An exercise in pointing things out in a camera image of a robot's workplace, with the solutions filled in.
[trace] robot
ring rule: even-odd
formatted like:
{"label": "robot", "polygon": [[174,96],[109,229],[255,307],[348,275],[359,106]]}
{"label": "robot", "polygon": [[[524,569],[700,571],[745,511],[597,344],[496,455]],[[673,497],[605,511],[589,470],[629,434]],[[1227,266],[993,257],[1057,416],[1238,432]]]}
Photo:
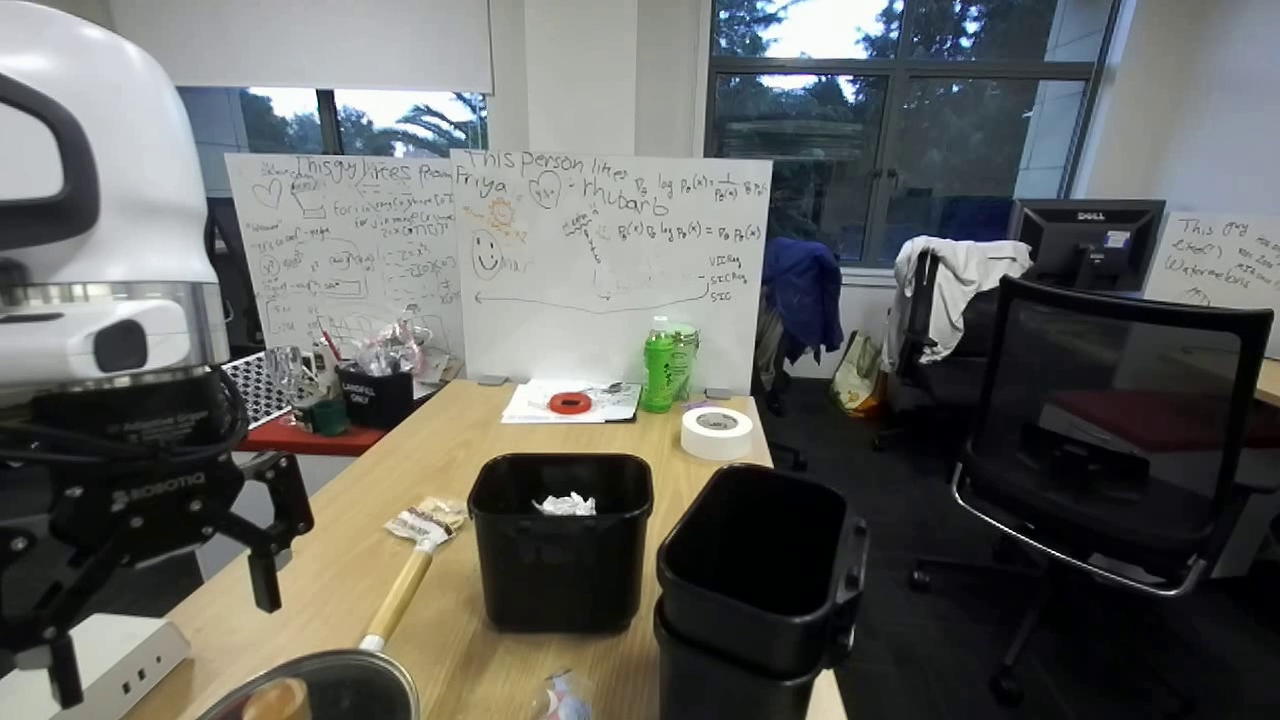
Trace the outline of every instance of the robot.
{"label": "robot", "polygon": [[[138,44],[43,5],[0,5],[0,671],[50,666],[81,705],[67,627],[122,569],[312,526],[298,470],[233,459],[245,399],[204,257],[204,184],[174,78]],[[268,526],[233,511],[268,483]]]}

